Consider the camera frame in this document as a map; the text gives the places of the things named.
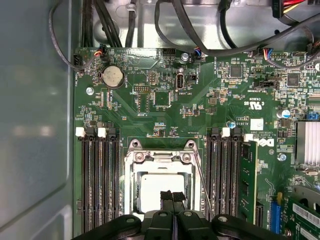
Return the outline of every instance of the surface-mount component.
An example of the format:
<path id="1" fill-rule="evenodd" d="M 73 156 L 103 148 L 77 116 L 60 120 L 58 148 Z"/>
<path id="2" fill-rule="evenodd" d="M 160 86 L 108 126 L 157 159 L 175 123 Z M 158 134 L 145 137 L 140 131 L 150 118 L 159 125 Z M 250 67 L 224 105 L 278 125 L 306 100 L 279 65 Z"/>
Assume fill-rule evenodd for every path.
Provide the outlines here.
<path id="1" fill-rule="evenodd" d="M 242 67 L 238 65 L 232 65 L 230 67 L 230 78 L 241 78 L 242 77 Z"/>
<path id="2" fill-rule="evenodd" d="M 299 87 L 300 73 L 288 73 L 287 86 Z"/>

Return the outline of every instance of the cable connector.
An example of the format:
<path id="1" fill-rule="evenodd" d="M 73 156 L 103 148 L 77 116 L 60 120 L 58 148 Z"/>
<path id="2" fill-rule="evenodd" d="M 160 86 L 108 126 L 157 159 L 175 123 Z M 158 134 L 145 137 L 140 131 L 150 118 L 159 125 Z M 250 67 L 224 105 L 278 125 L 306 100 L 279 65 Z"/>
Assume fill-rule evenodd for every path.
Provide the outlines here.
<path id="1" fill-rule="evenodd" d="M 229 10 L 231 3 L 232 3 L 232 0 L 221 0 L 218 6 L 219 13 L 221 13 L 222 11 Z"/>

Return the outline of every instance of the capacitor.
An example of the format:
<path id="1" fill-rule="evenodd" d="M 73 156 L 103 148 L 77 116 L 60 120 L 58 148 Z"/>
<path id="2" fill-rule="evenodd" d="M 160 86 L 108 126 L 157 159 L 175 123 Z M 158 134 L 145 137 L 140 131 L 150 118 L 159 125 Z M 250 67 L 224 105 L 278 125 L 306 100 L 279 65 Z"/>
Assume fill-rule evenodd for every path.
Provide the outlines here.
<path id="1" fill-rule="evenodd" d="M 281 109 L 276 113 L 276 116 L 279 119 L 288 119 L 291 116 L 291 113 L 288 109 Z"/>
<path id="2" fill-rule="evenodd" d="M 236 125 L 236 123 L 233 122 L 233 121 L 227 121 L 227 122 L 226 122 L 226 126 L 227 126 L 228 128 L 230 128 L 230 129 L 234 129 L 237 125 Z"/>

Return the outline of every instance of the motherboard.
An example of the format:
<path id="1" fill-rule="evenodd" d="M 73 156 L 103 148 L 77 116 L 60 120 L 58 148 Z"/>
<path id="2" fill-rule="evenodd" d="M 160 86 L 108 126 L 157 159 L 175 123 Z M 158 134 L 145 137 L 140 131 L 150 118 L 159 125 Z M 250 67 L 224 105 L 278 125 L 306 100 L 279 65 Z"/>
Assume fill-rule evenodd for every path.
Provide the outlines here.
<path id="1" fill-rule="evenodd" d="M 306 55 L 270 57 L 291 66 Z M 319 208 L 294 194 L 320 190 L 319 112 L 320 58 L 282 69 L 252 52 L 107 48 L 74 77 L 74 236 L 123 214 L 143 219 L 170 190 L 208 220 L 211 208 L 319 239 Z"/>

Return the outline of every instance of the chip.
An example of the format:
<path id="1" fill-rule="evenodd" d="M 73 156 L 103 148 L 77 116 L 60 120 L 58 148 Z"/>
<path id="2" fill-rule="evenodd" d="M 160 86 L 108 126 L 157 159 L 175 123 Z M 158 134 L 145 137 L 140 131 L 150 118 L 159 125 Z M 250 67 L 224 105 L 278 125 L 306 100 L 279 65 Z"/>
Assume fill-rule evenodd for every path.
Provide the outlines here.
<path id="1" fill-rule="evenodd" d="M 217 105 L 218 99 L 216 97 L 210 97 L 209 98 L 209 104 L 210 105 Z"/>
<path id="2" fill-rule="evenodd" d="M 287 86 L 288 87 L 299 87 L 300 74 L 299 73 L 288 73 Z"/>
<path id="3" fill-rule="evenodd" d="M 230 78 L 241 78 L 242 77 L 242 67 L 241 66 L 231 66 L 230 67 Z"/>

